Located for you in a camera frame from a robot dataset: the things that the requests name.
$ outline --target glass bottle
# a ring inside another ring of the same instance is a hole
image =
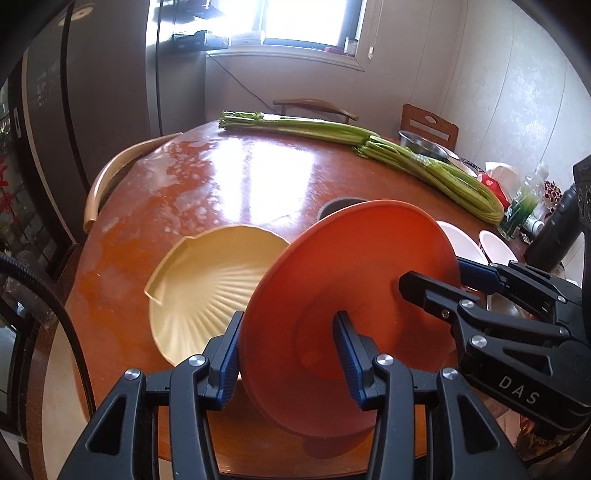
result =
[[[548,165],[540,161],[531,175],[525,177],[497,230],[502,237],[513,240],[519,234],[519,227],[534,211],[544,195],[544,180],[548,177]]]

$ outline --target round wooden table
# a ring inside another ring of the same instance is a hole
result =
[[[185,235],[235,223],[294,240],[338,197],[412,203],[476,242],[487,225],[415,178],[360,158],[351,148],[303,138],[226,133],[202,125],[139,160],[112,193],[86,241],[68,308],[99,404],[122,373],[170,369],[152,339],[144,286]],[[170,459],[168,412],[160,415],[159,455]],[[310,445],[266,421],[239,382],[232,401],[209,414],[220,471],[314,478],[366,470],[371,436],[350,452],[318,458]],[[417,422],[417,454],[424,422]]]

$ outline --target celery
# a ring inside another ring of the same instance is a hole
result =
[[[296,116],[251,112],[224,112],[219,126],[227,130],[276,132],[351,145],[357,155],[373,158],[428,183],[485,222],[497,225],[503,218],[504,211],[500,201],[474,177],[454,165],[417,155],[365,128]]]

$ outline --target yellow plate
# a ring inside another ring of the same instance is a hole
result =
[[[160,262],[144,293],[150,327],[163,357],[178,365],[202,353],[245,310],[252,292],[287,247],[284,238],[248,225],[229,225],[182,238]]]

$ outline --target window sill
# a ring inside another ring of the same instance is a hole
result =
[[[329,63],[353,70],[363,71],[357,59],[347,55],[338,55],[313,48],[287,47],[278,45],[239,45],[226,50],[207,52],[212,57],[281,57]]]

